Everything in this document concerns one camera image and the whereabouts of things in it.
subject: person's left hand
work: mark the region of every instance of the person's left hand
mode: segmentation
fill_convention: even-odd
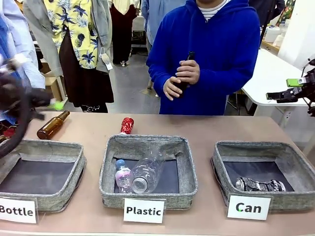
[[[191,85],[196,84],[200,77],[200,67],[194,60],[182,60],[179,62],[181,65],[177,68],[175,74],[182,82],[188,82]]]

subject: basket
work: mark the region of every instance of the basket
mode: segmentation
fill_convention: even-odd
[[[213,163],[221,190],[242,196],[271,196],[271,211],[309,210],[315,207],[315,170],[294,148],[275,142],[217,142]],[[257,181],[276,179],[285,192],[245,192],[235,188],[237,177]]]
[[[159,193],[151,194],[122,194],[115,193],[115,163],[117,159],[139,160],[151,147],[158,147],[166,155],[161,179],[156,190]],[[170,172],[168,166],[176,161],[176,172]],[[161,192],[163,184],[167,185],[171,180],[162,178],[178,179],[178,192]],[[124,208],[124,199],[164,199],[166,209],[184,210],[189,209],[192,199],[197,192],[198,182],[195,166],[192,160],[191,150],[187,139],[177,136],[160,135],[114,135],[107,142],[103,164],[100,171],[99,189],[101,191],[103,204],[106,207]]]
[[[86,159],[80,144],[23,140],[0,159],[0,197],[37,199],[39,212],[65,209]]]

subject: red can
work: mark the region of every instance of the red can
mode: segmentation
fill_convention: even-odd
[[[120,129],[121,133],[130,134],[133,128],[134,120],[130,117],[123,119],[122,128]]]

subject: striped shirt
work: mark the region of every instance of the striped shirt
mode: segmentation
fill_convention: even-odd
[[[220,11],[226,4],[228,4],[231,0],[223,0],[218,6],[213,8],[201,8],[199,7],[201,13],[205,17],[206,21],[211,19],[218,11]]]

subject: blue bottle cap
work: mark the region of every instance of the blue bottle cap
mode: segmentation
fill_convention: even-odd
[[[121,166],[125,165],[125,161],[122,159],[119,159],[116,161],[116,169],[119,170]]]

